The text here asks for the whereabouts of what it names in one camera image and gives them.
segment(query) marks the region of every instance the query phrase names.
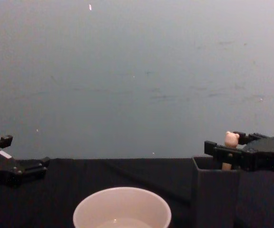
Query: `white bowl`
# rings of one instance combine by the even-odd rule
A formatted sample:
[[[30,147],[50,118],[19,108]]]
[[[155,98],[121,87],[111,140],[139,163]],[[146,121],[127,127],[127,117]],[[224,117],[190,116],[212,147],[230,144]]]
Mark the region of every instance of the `white bowl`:
[[[158,195],[120,187],[96,192],[75,209],[75,228],[168,228],[171,209]]]

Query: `dark gray container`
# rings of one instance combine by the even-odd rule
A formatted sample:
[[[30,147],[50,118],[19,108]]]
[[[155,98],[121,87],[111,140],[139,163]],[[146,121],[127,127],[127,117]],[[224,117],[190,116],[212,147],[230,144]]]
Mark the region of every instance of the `dark gray container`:
[[[222,164],[211,157],[192,161],[193,228],[233,228],[240,171],[222,171]]]

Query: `gray backdrop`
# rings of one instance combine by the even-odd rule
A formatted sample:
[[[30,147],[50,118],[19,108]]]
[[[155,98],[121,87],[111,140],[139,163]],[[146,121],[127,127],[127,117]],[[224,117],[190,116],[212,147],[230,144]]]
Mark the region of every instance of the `gray backdrop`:
[[[227,130],[274,135],[274,0],[0,1],[13,156],[191,157]]]

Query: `black table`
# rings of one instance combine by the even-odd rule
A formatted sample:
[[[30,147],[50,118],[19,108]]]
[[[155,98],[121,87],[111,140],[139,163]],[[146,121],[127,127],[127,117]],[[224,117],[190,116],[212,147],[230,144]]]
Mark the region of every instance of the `black table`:
[[[0,186],[0,228],[73,228],[72,215],[85,197],[119,186],[159,194],[175,227],[188,228],[191,170],[191,159],[53,159],[45,179]],[[274,173],[242,173],[235,227],[274,228]]]

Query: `sticker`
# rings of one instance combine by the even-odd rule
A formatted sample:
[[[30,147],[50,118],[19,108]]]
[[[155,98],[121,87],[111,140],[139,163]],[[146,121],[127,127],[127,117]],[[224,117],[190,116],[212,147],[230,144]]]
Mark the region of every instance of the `sticker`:
[[[0,151],[0,155],[4,156],[4,157],[7,158],[7,159],[12,158],[11,155],[7,154],[7,153],[4,152],[4,151]]]

